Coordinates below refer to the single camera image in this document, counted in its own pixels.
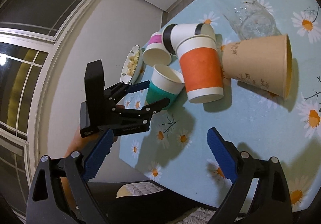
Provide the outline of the person's left hand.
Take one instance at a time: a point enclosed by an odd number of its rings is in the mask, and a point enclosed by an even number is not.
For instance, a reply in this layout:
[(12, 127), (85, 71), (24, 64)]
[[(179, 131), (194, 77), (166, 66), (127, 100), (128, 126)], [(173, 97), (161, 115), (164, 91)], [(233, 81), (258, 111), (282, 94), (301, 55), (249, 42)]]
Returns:
[[(99, 137), (100, 137), (100, 133), (95, 133), (85, 138), (82, 138), (80, 134), (80, 129), (77, 128), (75, 135), (66, 150), (65, 157), (68, 157), (73, 151), (76, 151), (76, 150), (81, 151), (89, 142), (95, 141)], [(75, 211), (77, 204), (73, 197), (73, 194), (69, 185), (69, 181), (66, 177), (61, 177), (60, 180), (63, 187), (63, 191), (65, 193), (67, 203), (69, 207), (73, 211)]]

